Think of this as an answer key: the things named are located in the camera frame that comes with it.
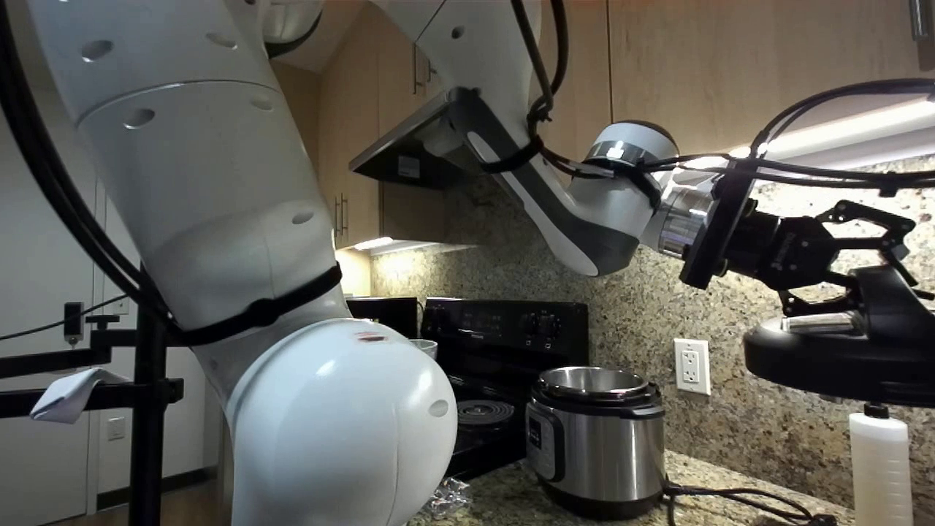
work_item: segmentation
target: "backsplash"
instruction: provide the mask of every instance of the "backsplash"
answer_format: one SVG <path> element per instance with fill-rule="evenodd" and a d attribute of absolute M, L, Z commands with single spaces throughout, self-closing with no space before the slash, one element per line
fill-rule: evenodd
<path fill-rule="evenodd" d="M 374 265 L 371 258 L 357 255 L 357 252 L 338 252 L 338 265 L 341 265 L 341 291 L 348 299 L 371 296 L 374 291 Z"/>
<path fill-rule="evenodd" d="M 759 186 L 757 196 L 764 211 L 789 217 L 824 211 L 840 194 Z M 670 451 L 849 505 L 846 416 L 858 402 L 779 388 L 743 366 L 743 332 L 779 316 L 773 291 L 737 275 L 712 281 L 710 290 L 689 290 L 678 281 L 681 264 L 649 248 L 611 277 L 579 277 L 554 264 L 497 183 L 475 182 L 450 198 L 464 205 L 461 213 L 472 213 L 487 242 L 450 255 L 380 255 L 374 296 L 585 302 L 594 362 L 634 369 L 662 388 Z M 906 264 L 928 290 L 935 286 L 932 198 L 935 194 L 874 198 L 921 221 L 909 237 Z M 710 341 L 710 398 L 674 391 L 674 337 Z M 916 524 L 935 524 L 935 413 L 893 408 L 893 416 L 912 426 Z"/>

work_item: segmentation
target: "stove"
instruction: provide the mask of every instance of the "stove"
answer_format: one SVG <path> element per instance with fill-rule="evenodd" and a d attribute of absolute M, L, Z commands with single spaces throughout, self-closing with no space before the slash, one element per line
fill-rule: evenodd
<path fill-rule="evenodd" d="M 407 340 L 417 337 L 417 299 L 354 299 L 348 306 L 354 319 L 374 319 Z"/>
<path fill-rule="evenodd" d="M 421 337 L 458 401 L 447 476 L 472 478 L 525 457 L 525 402 L 541 370 L 588 362 L 588 306 L 428 299 Z"/>

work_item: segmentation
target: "kitchen cabinet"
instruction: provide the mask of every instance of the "kitchen cabinet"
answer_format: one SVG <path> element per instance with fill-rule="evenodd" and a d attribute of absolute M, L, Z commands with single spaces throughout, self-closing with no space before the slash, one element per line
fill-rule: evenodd
<path fill-rule="evenodd" d="M 374 237 L 440 240 L 440 194 L 382 183 L 350 173 L 350 158 L 414 110 L 426 90 L 414 85 L 414 53 L 402 31 L 364 5 L 320 72 L 319 177 L 335 221 L 335 242 Z"/>
<path fill-rule="evenodd" d="M 319 77 L 290 64 L 272 64 L 274 78 L 290 103 L 294 129 L 307 154 L 319 158 Z"/>
<path fill-rule="evenodd" d="M 921 77 L 903 0 L 611 0 L 614 119 L 651 119 L 681 153 L 748 144 L 836 85 Z"/>
<path fill-rule="evenodd" d="M 553 122 L 544 122 L 548 150 L 569 161 L 582 161 L 594 138 L 611 122 L 611 47 L 607 47 L 607 4 L 573 0 L 564 5 L 569 55 L 567 77 L 554 97 Z M 554 69 L 554 24 L 548 0 L 544 0 L 541 55 L 553 77 Z"/>

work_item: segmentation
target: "black cable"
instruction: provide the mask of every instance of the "black cable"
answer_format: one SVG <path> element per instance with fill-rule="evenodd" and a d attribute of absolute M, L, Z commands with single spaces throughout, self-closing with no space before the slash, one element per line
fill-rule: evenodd
<path fill-rule="evenodd" d="M 558 154 L 558 153 L 553 153 L 553 150 L 544 150 L 544 158 L 545 158 L 545 164 L 553 164 L 554 169 L 561 169 L 561 173 L 567 173 L 567 176 L 573 176 L 573 177 L 585 177 L 569 158 L 564 158 L 564 154 Z"/>
<path fill-rule="evenodd" d="M 91 316 L 91 313 L 97 313 L 97 309 L 101 309 L 101 306 L 109 306 L 109 305 L 116 305 L 116 302 L 122 302 L 122 299 L 126 299 L 126 296 L 116 296 L 116 299 L 91 305 L 87 309 L 81 309 L 81 313 L 76 313 L 76 316 L 66 316 L 66 319 L 60 319 L 60 322 L 50 322 L 50 324 L 14 331 L 14 332 L 0 332 L 0 341 L 22 340 L 22 337 L 33 337 L 33 332 L 43 332 L 43 331 L 60 328 L 60 324 L 66 324 L 66 322 L 73 322 L 73 319 L 85 319 L 85 316 Z"/>
<path fill-rule="evenodd" d="M 778 116 L 770 116 L 764 122 L 764 129 L 753 138 L 750 144 L 750 161 L 759 158 L 762 144 L 778 141 L 794 119 L 800 119 L 807 110 L 829 103 L 829 100 L 840 100 L 840 97 L 893 97 L 893 94 L 916 94 L 916 97 L 928 97 L 935 94 L 935 78 L 880 78 L 880 82 L 861 82 L 861 85 L 843 85 L 843 88 L 832 88 L 832 90 L 821 90 L 813 94 L 794 104 L 789 104 L 786 110 L 779 110 Z"/>
<path fill-rule="evenodd" d="M 544 55 L 538 53 L 538 45 L 535 45 L 535 36 L 531 36 L 531 24 L 525 18 L 525 5 L 522 0 L 512 0 L 515 5 L 515 18 L 516 18 L 516 26 L 521 26 L 521 36 L 522 36 L 522 45 L 525 45 L 525 53 L 529 53 L 529 61 L 531 61 L 531 69 L 535 69 L 535 78 L 538 78 L 538 88 L 544 90 L 544 104 L 545 110 L 553 109 L 553 82 L 545 77 L 545 64 L 544 64 Z"/>
<path fill-rule="evenodd" d="M 106 237 L 97 224 L 94 213 L 81 201 L 79 191 L 69 183 L 66 169 L 50 141 L 37 104 L 33 100 L 27 72 L 16 58 L 16 47 L 11 39 L 8 9 L 0 4 L 0 104 L 6 110 L 11 138 L 16 141 L 22 161 L 46 196 L 50 207 L 60 218 L 60 224 L 76 237 L 85 255 L 139 306 L 149 306 L 160 316 L 165 309 L 152 296 L 139 291 L 139 272 L 120 248 Z"/>
<path fill-rule="evenodd" d="M 855 169 L 826 169 L 826 167 L 800 167 L 800 164 L 779 164 L 764 158 L 731 158 L 731 154 L 681 154 L 665 158 L 658 164 L 649 164 L 645 169 L 674 169 L 681 164 L 699 161 L 699 158 L 724 158 L 728 164 L 737 164 L 748 169 L 759 182 L 778 182 L 778 183 L 794 183 L 794 186 L 840 186 L 840 191 L 909 191 L 909 186 L 935 186 L 935 173 L 855 173 Z"/>
<path fill-rule="evenodd" d="M 554 72 L 553 72 L 553 100 L 545 100 L 544 94 L 531 103 L 529 115 L 525 115 L 525 126 L 535 131 L 538 122 L 548 119 L 548 110 L 554 109 L 554 94 L 564 85 L 564 72 L 567 72 L 567 11 L 564 11 L 564 0 L 553 0 L 553 26 L 554 26 Z"/>
<path fill-rule="evenodd" d="M 702 158 L 722 158 L 724 164 L 734 164 L 737 158 L 724 154 L 724 153 L 708 153 L 708 154 L 678 154 L 678 158 L 662 158 L 662 161 L 653 161 L 653 164 L 642 164 L 645 173 L 658 173 L 658 169 L 674 169 L 681 164 L 689 164 L 689 161 L 702 161 Z"/>
<path fill-rule="evenodd" d="M 665 505 L 665 519 L 670 526 L 674 526 L 674 499 L 678 497 L 722 497 L 722 499 L 734 499 L 738 505 L 748 505 L 748 508 L 759 508 L 759 512 L 767 512 L 773 516 L 783 516 L 783 519 L 800 519 L 800 524 L 813 524 L 814 514 L 794 502 L 794 499 L 786 499 L 779 495 L 770 495 L 770 490 L 759 490 L 759 489 L 699 489 L 699 484 L 674 484 L 674 483 L 665 483 L 665 490 L 662 490 L 662 505 Z"/>

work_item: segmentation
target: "white paper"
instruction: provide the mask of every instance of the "white paper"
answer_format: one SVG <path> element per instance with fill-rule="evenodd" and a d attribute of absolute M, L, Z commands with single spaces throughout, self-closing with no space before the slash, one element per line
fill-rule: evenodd
<path fill-rule="evenodd" d="M 126 382 L 122 376 L 106 370 L 106 369 L 85 369 L 66 376 L 57 376 L 46 386 L 46 391 L 33 405 L 33 420 L 57 420 L 57 423 L 76 423 L 87 405 L 87 398 L 97 382 Z"/>

